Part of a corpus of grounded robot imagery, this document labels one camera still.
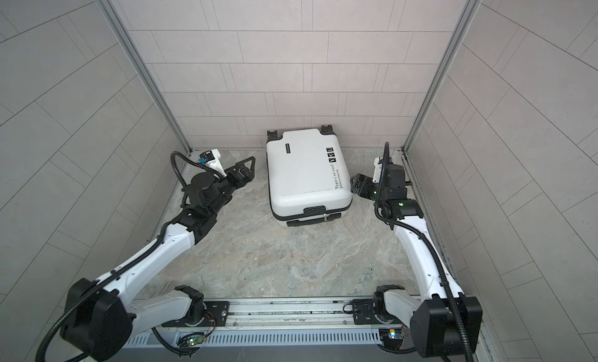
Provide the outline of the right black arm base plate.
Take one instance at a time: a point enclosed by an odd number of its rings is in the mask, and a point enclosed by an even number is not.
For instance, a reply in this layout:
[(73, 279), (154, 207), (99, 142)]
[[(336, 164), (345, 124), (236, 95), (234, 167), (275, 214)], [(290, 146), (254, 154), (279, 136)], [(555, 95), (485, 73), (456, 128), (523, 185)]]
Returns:
[(383, 315), (373, 299), (353, 299), (343, 307), (345, 314), (351, 315), (354, 324), (362, 325), (399, 325), (401, 321), (392, 315)]

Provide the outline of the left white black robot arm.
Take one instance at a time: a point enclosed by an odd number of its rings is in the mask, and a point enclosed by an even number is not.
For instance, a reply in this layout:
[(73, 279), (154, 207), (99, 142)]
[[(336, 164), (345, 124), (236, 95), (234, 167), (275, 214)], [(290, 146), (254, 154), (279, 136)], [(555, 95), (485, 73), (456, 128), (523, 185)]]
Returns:
[(192, 161), (183, 153), (170, 155), (171, 167), (182, 186), (182, 210), (165, 222), (151, 243), (95, 280), (82, 278), (71, 286), (63, 315), (48, 330), (35, 354), (44, 361), (51, 341), (60, 336), (80, 350), (74, 359), (112, 358), (129, 339), (176, 319), (191, 325), (202, 321), (202, 294), (190, 286), (149, 300), (135, 297), (160, 271), (199, 244), (217, 222), (218, 212), (234, 191), (255, 178), (255, 158), (224, 169), (216, 150)]

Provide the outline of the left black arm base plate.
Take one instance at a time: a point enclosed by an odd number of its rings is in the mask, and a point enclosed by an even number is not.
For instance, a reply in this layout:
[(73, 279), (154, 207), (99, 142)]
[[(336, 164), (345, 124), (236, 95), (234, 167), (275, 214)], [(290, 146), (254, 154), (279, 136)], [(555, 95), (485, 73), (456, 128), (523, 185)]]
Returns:
[(229, 309), (229, 301), (204, 301), (202, 308), (189, 310), (184, 318), (171, 320), (161, 324), (161, 326), (178, 328), (223, 327), (226, 325)]

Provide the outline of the black suitcase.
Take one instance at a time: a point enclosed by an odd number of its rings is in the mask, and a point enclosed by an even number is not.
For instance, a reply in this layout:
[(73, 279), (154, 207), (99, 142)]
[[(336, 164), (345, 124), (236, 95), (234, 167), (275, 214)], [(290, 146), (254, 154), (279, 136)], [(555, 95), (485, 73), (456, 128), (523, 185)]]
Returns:
[(330, 222), (350, 209), (350, 175), (331, 125), (269, 131), (266, 164), (270, 209), (279, 224)]

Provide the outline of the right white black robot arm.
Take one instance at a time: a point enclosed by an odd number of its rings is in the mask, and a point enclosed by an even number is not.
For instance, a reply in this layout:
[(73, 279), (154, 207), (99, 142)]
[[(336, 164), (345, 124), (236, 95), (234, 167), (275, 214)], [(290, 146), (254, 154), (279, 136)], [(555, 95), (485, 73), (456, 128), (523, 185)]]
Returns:
[(392, 161), (390, 149), (375, 160), (372, 177), (362, 174), (351, 178), (351, 192), (371, 200), (378, 220), (399, 238), (414, 270), (420, 290), (418, 297), (400, 285), (376, 289), (364, 313), (371, 313), (386, 325), (399, 321), (408, 328), (413, 346), (394, 354), (418, 353), (421, 357), (452, 356), (474, 359), (481, 329), (483, 310), (478, 299), (467, 296), (447, 270), (428, 231), (423, 210), (407, 195), (402, 165)]

